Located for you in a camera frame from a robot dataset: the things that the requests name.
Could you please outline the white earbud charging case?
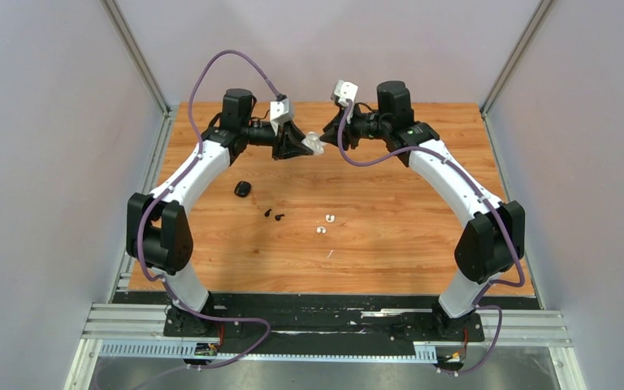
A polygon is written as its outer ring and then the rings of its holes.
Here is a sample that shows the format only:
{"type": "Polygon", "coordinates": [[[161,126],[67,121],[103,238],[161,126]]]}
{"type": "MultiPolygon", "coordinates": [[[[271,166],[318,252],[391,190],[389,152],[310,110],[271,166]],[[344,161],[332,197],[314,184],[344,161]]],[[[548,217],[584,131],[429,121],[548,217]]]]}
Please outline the white earbud charging case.
{"type": "Polygon", "coordinates": [[[314,155],[324,153],[326,143],[321,141],[320,135],[315,132],[308,132],[302,140],[302,144],[313,151],[314,155]]]}

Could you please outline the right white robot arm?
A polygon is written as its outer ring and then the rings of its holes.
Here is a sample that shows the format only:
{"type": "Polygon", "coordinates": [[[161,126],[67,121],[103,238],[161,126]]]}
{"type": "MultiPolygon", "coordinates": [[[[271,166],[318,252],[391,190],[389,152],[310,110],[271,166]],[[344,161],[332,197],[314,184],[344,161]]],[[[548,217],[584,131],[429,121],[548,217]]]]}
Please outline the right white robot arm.
{"type": "Polygon", "coordinates": [[[360,140],[381,140],[388,154],[367,162],[373,166],[390,158],[420,175],[449,206],[463,227],[454,250],[457,271],[438,298],[431,317],[433,332],[452,339],[464,327],[488,289],[503,284],[501,275],[518,273],[514,287],[526,278],[521,259],[525,249],[526,212],[517,201],[504,201],[481,185],[450,153],[437,131],[414,116],[405,82],[390,80],[376,88],[377,107],[362,111],[358,86],[340,80],[331,93],[338,114],[325,126],[321,141],[338,147],[355,167],[347,151],[360,140]]]}

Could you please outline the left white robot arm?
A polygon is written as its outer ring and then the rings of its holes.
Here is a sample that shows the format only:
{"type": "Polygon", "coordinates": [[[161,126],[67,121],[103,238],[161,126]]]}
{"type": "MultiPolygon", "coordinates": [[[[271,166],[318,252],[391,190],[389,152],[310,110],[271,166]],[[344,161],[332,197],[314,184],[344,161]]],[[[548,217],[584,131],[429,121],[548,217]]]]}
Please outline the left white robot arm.
{"type": "Polygon", "coordinates": [[[186,312],[185,325],[198,336],[210,334],[218,321],[207,308],[209,290],[192,268],[193,236],[189,212],[199,197],[250,146],[271,148],[273,159],[311,155],[294,125],[290,100],[279,95],[269,118],[254,117],[257,99],[247,89],[229,89],[222,109],[199,133],[193,152],[162,184],[128,200],[126,251],[141,265],[146,279],[160,280],[172,305],[186,312]]]}

